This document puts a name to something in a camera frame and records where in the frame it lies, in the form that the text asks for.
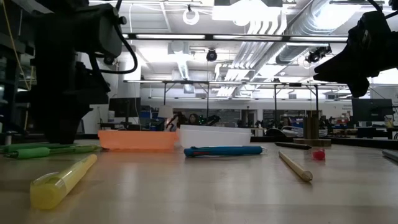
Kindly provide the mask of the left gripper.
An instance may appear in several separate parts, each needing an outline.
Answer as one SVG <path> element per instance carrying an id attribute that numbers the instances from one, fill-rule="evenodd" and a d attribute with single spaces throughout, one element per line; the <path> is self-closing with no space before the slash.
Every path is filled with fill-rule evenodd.
<path id="1" fill-rule="evenodd" d="M 50 143 L 74 143 L 80 121 L 93 110 L 90 105 L 108 102 L 110 88 L 98 68 L 89 69 L 84 63 L 77 62 L 74 73 L 71 85 L 60 80 L 53 84 L 48 79 L 48 83 L 37 83 L 31 90 L 19 92 L 16 96 L 18 103 L 30 103 L 32 107 L 41 103 L 53 106 L 44 112 L 44 134 Z M 69 108 L 63 122 L 63 137 L 61 123 L 64 110 L 55 108 L 56 103 Z"/>

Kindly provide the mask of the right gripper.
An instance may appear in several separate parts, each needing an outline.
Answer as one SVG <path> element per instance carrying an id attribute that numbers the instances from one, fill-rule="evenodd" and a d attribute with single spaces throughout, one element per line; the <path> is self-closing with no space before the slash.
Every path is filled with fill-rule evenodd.
<path id="1" fill-rule="evenodd" d="M 349 30 L 348 52 L 341 52 L 314 69 L 314 80 L 348 83 L 354 97 L 365 95 L 369 77 L 397 68 L 397 32 L 390 29 L 385 15 L 366 12 Z M 351 79 L 342 75 L 351 75 Z"/>

